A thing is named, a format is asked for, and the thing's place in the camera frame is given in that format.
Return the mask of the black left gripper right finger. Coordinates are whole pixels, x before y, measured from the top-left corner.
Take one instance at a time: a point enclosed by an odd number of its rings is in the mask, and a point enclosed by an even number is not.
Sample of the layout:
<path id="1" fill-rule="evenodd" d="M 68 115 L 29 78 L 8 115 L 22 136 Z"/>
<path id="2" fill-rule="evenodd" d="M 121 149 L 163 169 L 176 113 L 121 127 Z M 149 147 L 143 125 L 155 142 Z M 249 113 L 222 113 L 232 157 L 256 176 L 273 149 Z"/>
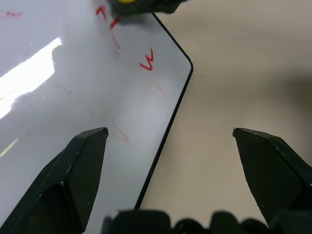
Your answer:
<path id="1" fill-rule="evenodd" d="M 312 167 L 282 138 L 235 128 L 249 189 L 271 229 L 312 229 Z"/>

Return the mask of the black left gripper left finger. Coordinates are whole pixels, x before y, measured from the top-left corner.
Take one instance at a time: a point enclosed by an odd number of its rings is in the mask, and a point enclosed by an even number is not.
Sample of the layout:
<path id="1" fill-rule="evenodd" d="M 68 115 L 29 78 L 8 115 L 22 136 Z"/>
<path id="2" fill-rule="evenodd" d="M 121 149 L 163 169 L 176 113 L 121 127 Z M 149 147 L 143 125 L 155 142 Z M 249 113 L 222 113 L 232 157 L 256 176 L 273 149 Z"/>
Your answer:
<path id="1" fill-rule="evenodd" d="M 83 234 L 101 177 L 107 128 L 81 132 L 38 174 L 0 234 Z"/>

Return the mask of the yellow eraser with black felt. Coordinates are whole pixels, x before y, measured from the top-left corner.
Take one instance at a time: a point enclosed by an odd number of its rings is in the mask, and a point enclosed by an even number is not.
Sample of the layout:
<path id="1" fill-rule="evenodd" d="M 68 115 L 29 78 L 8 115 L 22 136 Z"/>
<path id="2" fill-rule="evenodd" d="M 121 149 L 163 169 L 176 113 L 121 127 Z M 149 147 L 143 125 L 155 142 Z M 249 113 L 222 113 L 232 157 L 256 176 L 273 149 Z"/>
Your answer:
<path id="1" fill-rule="evenodd" d="M 112 11 L 120 16 L 145 13 L 172 14 L 187 0 L 107 0 Z"/>

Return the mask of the white whiteboard with black frame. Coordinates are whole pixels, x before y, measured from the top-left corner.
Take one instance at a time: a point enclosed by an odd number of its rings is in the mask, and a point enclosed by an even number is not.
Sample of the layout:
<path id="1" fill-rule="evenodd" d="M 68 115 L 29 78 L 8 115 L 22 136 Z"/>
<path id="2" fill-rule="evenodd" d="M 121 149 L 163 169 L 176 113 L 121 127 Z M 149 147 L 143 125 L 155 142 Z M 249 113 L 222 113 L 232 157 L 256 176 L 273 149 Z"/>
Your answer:
<path id="1" fill-rule="evenodd" d="M 109 130 L 94 215 L 133 208 L 193 70 L 155 15 L 0 0 L 0 223 L 80 132 Z"/>

